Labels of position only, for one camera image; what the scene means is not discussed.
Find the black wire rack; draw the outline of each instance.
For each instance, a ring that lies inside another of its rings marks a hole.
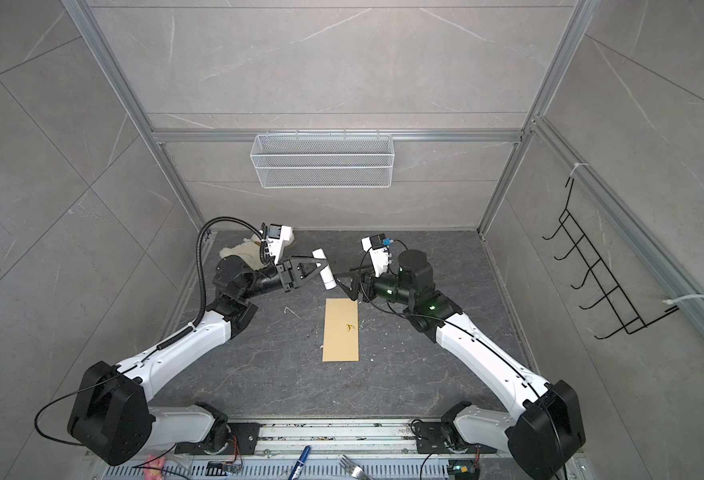
[[[581,228],[581,225],[578,224],[578,221],[573,217],[573,214],[568,210],[568,205],[570,203],[570,195],[573,193],[573,178],[568,178],[568,181],[565,183],[565,188],[568,187],[570,187],[570,189],[568,190],[568,199],[565,201],[565,208],[562,210],[562,213],[558,217],[558,222],[560,225],[557,227],[557,230],[555,230],[551,236],[542,236],[541,238],[543,238],[544,240],[551,240],[561,230],[568,235],[568,238],[570,239],[570,242],[573,244],[573,246],[570,248],[570,250],[568,250],[567,254],[565,254],[561,258],[555,256],[554,259],[558,261],[565,260],[570,254],[576,251],[581,257],[581,259],[584,261],[584,264],[588,267],[587,273],[584,274],[584,279],[581,281],[580,285],[576,286],[571,284],[570,286],[575,290],[579,290],[586,284],[587,278],[589,278],[589,275],[591,274],[597,286],[600,287],[600,291],[602,292],[602,296],[597,299],[594,303],[589,306],[579,305],[579,308],[581,308],[582,310],[589,310],[595,308],[600,302],[605,300],[610,305],[610,308],[613,310],[613,313],[616,315],[616,318],[621,324],[621,326],[615,329],[613,332],[610,332],[605,336],[595,335],[594,338],[598,340],[605,340],[620,331],[625,331],[627,334],[631,335],[632,333],[637,333],[638,331],[653,325],[655,322],[663,319],[664,317],[669,316],[674,312],[677,312],[680,308],[677,306],[672,306],[664,310],[664,313],[661,316],[651,321],[646,321],[642,317],[642,315],[637,312],[636,308],[634,307],[634,303],[632,303],[632,301],[629,299],[629,296],[624,291],[624,287],[622,287],[621,284],[618,283],[618,280],[616,279],[613,272],[610,270],[610,267],[608,266],[608,264],[605,263],[605,260],[602,258],[602,255],[600,255],[600,252],[596,248],[594,248],[594,244],[592,244],[592,241]],[[571,232],[568,230],[568,227],[565,226],[565,222],[568,220],[573,220],[573,225],[575,225],[575,231],[577,232],[575,235],[571,234]],[[596,255],[596,260],[594,262],[590,263],[587,260],[587,256],[584,254],[584,251],[581,249],[581,246],[579,246],[579,244],[583,245],[583,242],[589,244],[591,249],[594,251],[594,254]],[[613,283],[615,284],[615,286],[609,290],[606,290],[606,285],[610,285],[610,283],[600,282],[600,279],[597,278],[597,274],[594,271],[594,268],[600,264],[602,264],[602,267],[604,267],[608,275],[610,275],[610,279],[613,280]],[[613,293],[622,295],[626,300],[626,304],[628,304],[628,306],[630,307],[630,310],[632,312],[631,315],[633,316],[633,318],[628,322],[624,321],[621,314],[619,314],[618,310],[616,309],[616,301],[610,298],[610,295]]]

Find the blue marker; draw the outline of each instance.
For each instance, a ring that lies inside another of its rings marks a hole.
[[[293,466],[293,470],[290,472],[288,480],[296,480],[299,478],[303,466],[307,463],[307,457],[309,456],[309,450],[311,449],[312,447],[310,446],[304,447],[304,451],[301,452],[301,456],[299,457],[298,462],[296,462],[296,466]]]

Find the table surface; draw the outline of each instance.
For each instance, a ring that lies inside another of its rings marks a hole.
[[[359,239],[377,233],[298,231],[286,256],[310,255],[321,247],[333,270],[345,271],[362,258]],[[209,300],[219,251],[241,243],[244,236],[244,231],[231,230],[216,234],[204,261]],[[476,233],[412,231],[390,236],[424,251],[437,288],[502,349],[528,365]],[[394,244],[392,250],[396,263],[402,246]],[[319,278],[290,293],[255,297],[258,312],[251,325],[174,377],[152,405],[208,402],[230,416],[251,418],[434,417],[462,400],[502,409],[491,390],[450,352],[416,332],[407,320],[366,303],[359,304],[359,361],[323,362],[326,298],[344,298],[344,294],[338,288],[325,290]],[[374,302],[385,307],[381,299]],[[197,306],[195,292],[179,322],[194,318]]]

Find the cardboard sheet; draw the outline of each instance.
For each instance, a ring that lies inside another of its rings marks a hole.
[[[357,302],[348,298],[325,299],[324,362],[357,362]]]

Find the pink object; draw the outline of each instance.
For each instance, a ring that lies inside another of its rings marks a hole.
[[[152,460],[153,458],[153,456],[148,456],[147,460]],[[165,457],[160,457],[156,460],[152,460],[151,462],[149,462],[145,466],[152,468],[144,468],[144,480],[165,480],[165,477],[162,476],[162,472],[159,470],[159,468],[162,468],[164,465]]]

